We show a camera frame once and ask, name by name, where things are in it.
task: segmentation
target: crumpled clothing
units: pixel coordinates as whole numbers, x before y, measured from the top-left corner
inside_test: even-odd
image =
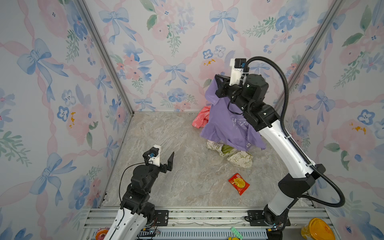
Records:
[[[248,151],[251,145],[265,149],[266,145],[260,133],[248,124],[243,115],[235,115],[228,109],[229,98],[218,98],[215,94],[217,82],[212,81],[205,92],[205,98],[212,103],[209,122],[200,133],[200,137],[223,142],[241,151]],[[240,109],[231,104],[230,109],[241,113]]]
[[[211,106],[205,106],[199,112],[195,120],[192,122],[192,126],[200,128],[205,127],[209,121],[209,111],[211,110]]]
[[[228,145],[207,140],[207,148],[217,151],[222,157],[229,156],[227,161],[232,165],[242,168],[250,168],[252,166],[253,156],[250,153],[235,148],[229,149],[229,151],[226,148],[226,151],[223,152],[224,146]]]

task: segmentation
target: purple cloth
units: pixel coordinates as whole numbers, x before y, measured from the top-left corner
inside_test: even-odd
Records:
[[[249,126],[243,115],[235,115],[228,111],[229,98],[218,98],[215,94],[215,80],[205,92],[205,98],[212,103],[209,121],[200,133],[200,137],[232,146],[241,151],[248,151],[251,145],[265,149],[265,143],[252,126]],[[240,108],[231,104],[229,109],[241,113]]]

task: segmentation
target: gray marble surface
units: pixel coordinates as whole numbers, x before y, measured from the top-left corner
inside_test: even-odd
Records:
[[[277,183],[288,173],[284,163],[268,144],[267,149],[251,147],[250,169],[235,167],[218,152],[206,148],[201,129],[192,127],[196,112],[136,112],[129,126],[119,159],[107,186],[102,206],[119,206],[119,182],[124,169],[143,162],[142,154],[157,144],[162,147],[161,162],[174,151],[171,172],[159,173],[150,202],[157,206],[265,206],[274,196]],[[131,181],[134,167],[122,179],[121,196]],[[250,187],[239,195],[228,182],[239,173]],[[299,201],[296,206],[307,206]]]

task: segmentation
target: yellow lid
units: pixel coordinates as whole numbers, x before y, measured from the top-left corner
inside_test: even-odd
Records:
[[[310,234],[314,240],[335,240],[331,228],[323,220],[313,218],[310,221]]]

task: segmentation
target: mint green building block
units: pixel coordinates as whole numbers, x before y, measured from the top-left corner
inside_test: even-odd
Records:
[[[239,233],[239,232],[235,229],[235,227],[232,227],[232,228],[231,228],[231,231],[234,233],[234,235],[235,235],[238,239],[243,240],[243,235],[241,235],[241,233]]]

